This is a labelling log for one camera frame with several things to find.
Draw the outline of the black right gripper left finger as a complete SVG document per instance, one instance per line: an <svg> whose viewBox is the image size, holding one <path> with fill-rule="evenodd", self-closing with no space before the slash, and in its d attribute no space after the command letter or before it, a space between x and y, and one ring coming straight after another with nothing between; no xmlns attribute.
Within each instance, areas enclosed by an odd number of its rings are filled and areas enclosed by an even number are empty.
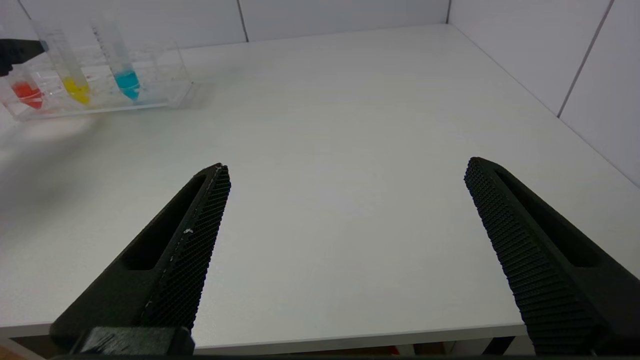
<svg viewBox="0 0 640 360"><path fill-rule="evenodd" d="M69 350L93 328L194 328L231 191L228 166L196 173L80 296L49 335Z"/></svg>

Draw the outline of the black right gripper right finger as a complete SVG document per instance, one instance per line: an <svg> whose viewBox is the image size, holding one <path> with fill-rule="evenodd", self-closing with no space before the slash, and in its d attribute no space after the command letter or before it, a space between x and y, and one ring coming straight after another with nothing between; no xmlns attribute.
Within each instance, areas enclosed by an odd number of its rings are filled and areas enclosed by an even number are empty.
<svg viewBox="0 0 640 360"><path fill-rule="evenodd" d="M471 157L464 182L535 353L637 356L637 276L496 162Z"/></svg>

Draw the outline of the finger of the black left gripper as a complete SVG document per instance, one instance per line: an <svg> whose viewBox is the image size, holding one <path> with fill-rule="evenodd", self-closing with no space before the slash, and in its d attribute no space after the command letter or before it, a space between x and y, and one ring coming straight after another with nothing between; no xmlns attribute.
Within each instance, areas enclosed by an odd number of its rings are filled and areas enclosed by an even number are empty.
<svg viewBox="0 0 640 360"><path fill-rule="evenodd" d="M14 65L23 65L49 50L36 39L0 39L0 76L7 76Z"/></svg>

